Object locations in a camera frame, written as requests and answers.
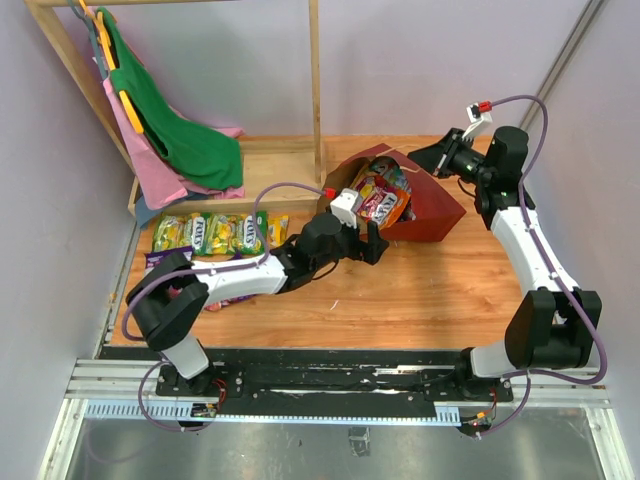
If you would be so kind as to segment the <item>orange Fox's candy bag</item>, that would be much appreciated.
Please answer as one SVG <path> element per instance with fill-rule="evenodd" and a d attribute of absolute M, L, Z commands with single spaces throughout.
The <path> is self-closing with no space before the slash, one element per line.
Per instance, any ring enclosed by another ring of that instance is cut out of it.
<path fill-rule="evenodd" d="M 361 173 L 351 187 L 362 197 L 356 214 L 373 221 L 380 229 L 388 228 L 400 219 L 411 197 L 411 188 L 402 173 L 386 176 Z"/>

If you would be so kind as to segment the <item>red brown paper bag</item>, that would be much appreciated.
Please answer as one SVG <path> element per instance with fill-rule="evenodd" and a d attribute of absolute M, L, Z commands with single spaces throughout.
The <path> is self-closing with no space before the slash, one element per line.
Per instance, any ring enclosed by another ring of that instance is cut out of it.
<path fill-rule="evenodd" d="M 380 143 L 352 155 L 327 175 L 324 187 L 339 192 L 348 187 L 364 167 L 386 158 L 393 160 L 408 180 L 411 188 L 409 207 L 415 218 L 380 227 L 381 236 L 390 241 L 442 241 L 462 219 L 466 210 L 425 170 L 396 148 Z"/>

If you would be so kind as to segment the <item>yellow snack pack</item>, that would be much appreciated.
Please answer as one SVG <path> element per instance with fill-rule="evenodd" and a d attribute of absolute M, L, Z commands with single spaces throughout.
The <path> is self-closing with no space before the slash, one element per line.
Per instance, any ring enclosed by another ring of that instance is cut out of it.
<path fill-rule="evenodd" d="M 268 217 L 267 240 L 270 248 L 280 247 L 288 237 L 288 215 L 275 215 Z"/>

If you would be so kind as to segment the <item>green Fox's candy bag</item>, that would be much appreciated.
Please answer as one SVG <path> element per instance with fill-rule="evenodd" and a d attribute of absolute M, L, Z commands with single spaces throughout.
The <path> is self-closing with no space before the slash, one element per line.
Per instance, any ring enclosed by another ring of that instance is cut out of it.
<path fill-rule="evenodd" d="M 152 251 L 191 247 L 195 255 L 204 256 L 209 217 L 206 213 L 178 216 L 163 214 L 154 230 Z"/>
<path fill-rule="evenodd" d="M 204 255 L 259 255 L 264 253 L 268 216 L 213 214 L 206 220 Z"/>

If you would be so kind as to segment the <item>purple Fox's candy bag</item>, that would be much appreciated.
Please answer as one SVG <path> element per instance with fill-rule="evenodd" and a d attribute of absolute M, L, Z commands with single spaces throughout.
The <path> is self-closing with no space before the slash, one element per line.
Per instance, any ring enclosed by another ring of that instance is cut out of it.
<path fill-rule="evenodd" d="M 217 312 L 235 304 L 243 303 L 254 298 L 254 295 L 236 296 L 231 298 L 219 298 L 213 294 L 209 295 L 202 307 L 205 312 Z"/>

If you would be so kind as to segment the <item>purple snack bag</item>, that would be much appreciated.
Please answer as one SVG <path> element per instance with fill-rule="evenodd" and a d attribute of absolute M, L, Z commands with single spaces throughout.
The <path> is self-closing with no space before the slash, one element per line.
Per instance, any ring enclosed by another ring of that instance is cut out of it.
<path fill-rule="evenodd" d="M 191 261 L 193 256 L 193 248 L 191 246 L 184 246 L 184 247 L 172 248 L 172 249 L 158 251 L 158 252 L 145 253 L 144 254 L 144 258 L 145 258 L 144 274 L 147 275 L 148 273 L 150 273 L 151 270 L 155 268 L 158 264 L 160 264 L 166 257 L 174 253 L 180 253 L 187 260 Z"/>

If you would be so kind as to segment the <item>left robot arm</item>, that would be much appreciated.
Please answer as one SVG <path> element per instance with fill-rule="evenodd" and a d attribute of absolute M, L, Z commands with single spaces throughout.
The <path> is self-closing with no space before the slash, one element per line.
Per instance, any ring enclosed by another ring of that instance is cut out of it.
<path fill-rule="evenodd" d="M 182 253 L 172 253 L 129 292 L 122 326 L 134 319 L 141 333 L 137 339 L 161 354 L 190 394 L 204 395 L 223 380 L 191 333 L 205 307 L 236 297 L 297 290 L 320 279 L 321 269 L 335 267 L 343 259 L 374 265 L 388 247 L 375 222 L 367 223 L 362 238 L 357 226 L 325 212 L 262 257 L 195 263 Z"/>

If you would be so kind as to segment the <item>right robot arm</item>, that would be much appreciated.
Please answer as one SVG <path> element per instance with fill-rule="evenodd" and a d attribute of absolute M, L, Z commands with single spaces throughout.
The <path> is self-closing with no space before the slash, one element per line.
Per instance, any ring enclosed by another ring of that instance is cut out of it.
<path fill-rule="evenodd" d="M 466 400 L 517 374 L 560 378 L 585 366 L 602 311 L 599 295 L 582 289 L 566 272 L 542 232 L 535 204 L 521 184 L 528 142 L 525 131 L 503 126 L 481 154 L 453 128 L 408 155 L 436 178 L 454 176 L 474 186 L 476 212 L 503 247 L 523 294 L 503 340 L 461 352 L 449 380 Z"/>

